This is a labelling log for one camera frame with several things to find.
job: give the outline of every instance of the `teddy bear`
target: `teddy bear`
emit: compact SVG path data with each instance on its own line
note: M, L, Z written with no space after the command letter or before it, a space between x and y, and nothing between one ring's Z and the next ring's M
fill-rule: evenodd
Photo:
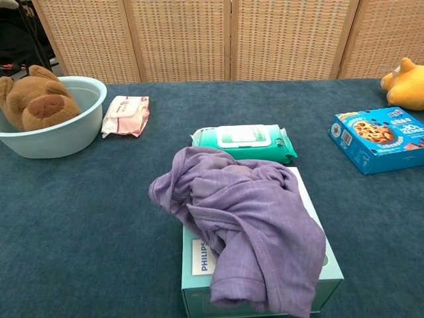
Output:
M424 66L403 58L393 72L382 78L380 85L388 91L389 105L413 111L424 110Z
M29 68L17 81L0 78L0 109L19 131L34 131L68 121L81 113L71 93L42 66Z

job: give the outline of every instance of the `purple cloth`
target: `purple cloth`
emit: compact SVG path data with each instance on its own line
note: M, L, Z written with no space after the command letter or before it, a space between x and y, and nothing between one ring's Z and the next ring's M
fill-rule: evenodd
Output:
M286 167L187 147L149 195L218 256L211 302L233 307L249 301L259 311L309 317L325 235Z

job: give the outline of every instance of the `wicker screen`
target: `wicker screen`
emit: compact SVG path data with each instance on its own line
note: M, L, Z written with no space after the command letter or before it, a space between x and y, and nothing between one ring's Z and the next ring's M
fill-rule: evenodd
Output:
M233 0L231 77L335 78L355 0Z
M67 75L140 81L122 0L33 0Z
M229 79L230 0L125 0L143 81Z
M380 78L402 58L424 64L424 1L361 0L340 78Z

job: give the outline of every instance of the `table surface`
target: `table surface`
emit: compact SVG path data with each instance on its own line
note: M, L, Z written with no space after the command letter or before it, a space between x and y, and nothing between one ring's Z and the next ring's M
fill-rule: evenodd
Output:
M327 136L387 105L378 80L109 85L103 108L116 95L150 96L139 138L54 160L0 144L0 317L185 317L182 225L148 186L196 129L252 123L287 128L345 276L321 316L422 316L424 167L363 176Z

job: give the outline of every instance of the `yellow plush toy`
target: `yellow plush toy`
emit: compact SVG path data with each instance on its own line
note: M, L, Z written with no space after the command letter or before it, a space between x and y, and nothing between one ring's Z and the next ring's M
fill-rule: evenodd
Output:
M424 110L424 66L403 58L393 72L383 77L380 85L388 91L389 105L414 111Z

